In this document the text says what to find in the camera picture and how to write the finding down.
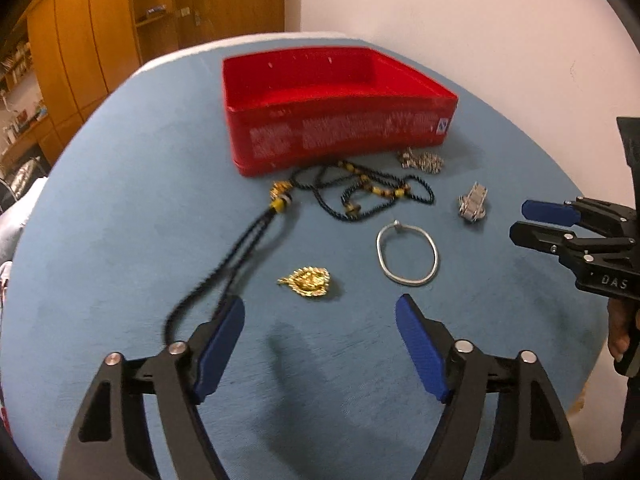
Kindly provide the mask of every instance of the silver bracelet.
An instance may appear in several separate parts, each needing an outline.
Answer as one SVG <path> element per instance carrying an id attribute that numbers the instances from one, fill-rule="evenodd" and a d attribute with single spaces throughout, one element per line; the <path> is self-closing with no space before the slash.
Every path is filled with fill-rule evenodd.
<path id="1" fill-rule="evenodd" d="M 420 233 L 425 238 L 427 238 L 427 240 L 431 244 L 431 248 L 433 249 L 433 267 L 431 268 L 430 272 L 423 279 L 421 279 L 421 280 L 408 280 L 407 278 L 402 278 L 401 276 L 396 276 L 386 266 L 384 256 L 382 255 L 382 248 L 380 247 L 380 245 L 382 243 L 383 235 L 391 228 L 395 228 L 396 231 L 398 231 L 398 232 L 401 231 L 402 229 L 411 229 L 413 231 L 416 231 L 416 232 Z M 433 277 L 436 275 L 436 272 L 438 272 L 438 265 L 440 264 L 440 257 L 438 256 L 438 249 L 436 248 L 436 244 L 433 241 L 433 238 L 431 238 L 431 236 L 429 235 L 429 233 L 427 231 L 425 231 L 424 229 L 420 229 L 419 227 L 416 227 L 414 225 L 404 225 L 404 224 L 401 224 L 398 220 L 394 220 L 394 222 L 392 224 L 385 225 L 382 229 L 380 229 L 380 232 L 378 233 L 378 237 L 376 238 L 376 248 L 378 249 L 378 260 L 380 261 L 380 267 L 382 267 L 382 272 L 384 272 L 385 276 L 388 277 L 390 280 L 393 280 L 396 283 L 400 283 L 401 285 L 407 285 L 407 286 L 421 286 L 421 285 L 424 285 L 426 283 L 429 283 L 433 279 Z"/>

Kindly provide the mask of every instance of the blue tablecloth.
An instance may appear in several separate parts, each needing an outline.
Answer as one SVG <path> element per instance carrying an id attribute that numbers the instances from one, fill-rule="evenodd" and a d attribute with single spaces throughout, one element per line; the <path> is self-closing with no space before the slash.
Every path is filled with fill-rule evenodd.
<path id="1" fill-rule="evenodd" d="M 243 178 L 230 160 L 221 60 L 301 44 L 363 42 L 264 41 L 156 66 L 111 95 L 53 169 L 15 257 L 0 358 L 16 442 L 45 480 L 56 477 L 101 359 L 110 351 L 156 354 L 166 314 L 266 206 L 278 175 Z M 534 350 L 565 407 L 593 367 L 605 336 L 604 300 L 576 290 L 556 258 L 508 237 L 523 200 L 562 201 L 578 190 L 507 119 L 419 68 L 460 96 L 436 150 L 446 167 L 428 178 L 436 204 L 402 202 L 363 224 L 344 224 L 297 192 L 295 208 L 276 218 L 242 277 L 246 326 L 220 389 L 199 408 L 234 480 L 411 478 L 442 406 L 425 393 L 396 330 L 394 304 L 404 292 L 485 352 Z M 388 153 L 360 161 L 404 171 Z M 488 216 L 469 226 L 456 199 L 476 180 L 489 189 Z M 337 203 L 338 192 L 328 197 Z M 436 241 L 442 264 L 428 286 L 408 290 L 383 276 L 375 238 L 394 218 Z M 405 276 L 423 276 L 430 264 L 428 245 L 411 235 L 393 238 L 386 251 Z M 302 266 L 329 269 L 327 298 L 306 300 L 275 284 Z M 181 337 L 207 319 L 217 295 L 188 315 Z M 174 478 L 152 401 L 159 468 Z M 468 471 L 476 477 L 494 406 L 487 404 Z"/>

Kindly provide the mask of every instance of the gold pendant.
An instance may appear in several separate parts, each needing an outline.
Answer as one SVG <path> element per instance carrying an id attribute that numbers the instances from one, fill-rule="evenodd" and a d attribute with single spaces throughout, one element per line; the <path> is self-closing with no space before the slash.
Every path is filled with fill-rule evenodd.
<path id="1" fill-rule="evenodd" d="M 289 285 L 300 296 L 324 296 L 329 289 L 329 271 L 322 267 L 302 267 L 280 278 L 278 285 Z"/>
<path id="2" fill-rule="evenodd" d="M 278 195 L 286 193 L 292 187 L 293 186 L 288 180 L 278 180 L 277 182 L 273 183 L 273 186 L 271 187 L 271 190 L 269 192 L 269 197 L 271 198 L 271 200 L 276 200 Z"/>

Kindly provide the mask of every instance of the yellow bead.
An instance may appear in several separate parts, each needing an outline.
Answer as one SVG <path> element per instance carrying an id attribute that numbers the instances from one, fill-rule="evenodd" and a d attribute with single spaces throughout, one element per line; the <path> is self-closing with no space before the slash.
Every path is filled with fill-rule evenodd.
<path id="1" fill-rule="evenodd" d="M 287 208 L 287 202 L 283 198 L 278 197 L 276 200 L 271 202 L 271 207 L 273 207 L 278 213 L 283 213 Z"/>
<path id="2" fill-rule="evenodd" d="M 347 202 L 344 205 L 345 212 L 348 216 L 358 216 L 360 212 L 360 204 L 352 204 L 351 202 Z"/>

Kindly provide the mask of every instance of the silver jewelry piece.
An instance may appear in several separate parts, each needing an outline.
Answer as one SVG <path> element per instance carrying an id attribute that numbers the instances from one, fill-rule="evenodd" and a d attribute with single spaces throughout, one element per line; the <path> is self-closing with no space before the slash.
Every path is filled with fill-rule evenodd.
<path id="1" fill-rule="evenodd" d="M 444 166 L 444 159 L 441 156 L 429 152 L 418 155 L 411 148 L 398 153 L 398 160 L 403 168 L 414 168 L 425 173 L 440 173 Z"/>
<path id="2" fill-rule="evenodd" d="M 431 267 L 431 270 L 423 279 L 408 280 L 406 278 L 403 278 L 402 276 L 396 276 L 386 266 L 385 258 L 382 255 L 381 242 L 382 242 L 383 235 L 391 228 L 395 228 L 397 232 L 400 232 L 402 229 L 411 229 L 412 231 L 416 231 L 420 233 L 422 236 L 424 236 L 425 238 L 427 238 L 427 240 L 431 244 L 431 248 L 433 249 L 433 267 Z M 436 272 L 438 271 L 438 266 L 440 265 L 440 257 L 438 256 L 438 249 L 436 248 L 436 244 L 433 241 L 433 238 L 429 236 L 429 233 L 424 229 L 420 229 L 419 227 L 416 227 L 413 225 L 401 224 L 398 220 L 394 220 L 392 224 L 385 225 L 382 229 L 380 229 L 380 232 L 378 233 L 378 238 L 376 238 L 376 248 L 378 249 L 378 260 L 380 261 L 380 267 L 382 267 L 382 272 L 384 272 L 385 276 L 388 277 L 390 280 L 393 280 L 396 283 L 400 283 L 401 285 L 421 286 L 421 285 L 424 285 L 425 283 L 429 283 L 433 279 L 433 277 L 436 275 Z"/>
<path id="3" fill-rule="evenodd" d="M 460 216 L 467 222 L 476 222 L 483 219 L 486 216 L 486 211 L 484 210 L 486 194 L 487 189 L 476 182 L 468 195 L 458 197 Z"/>

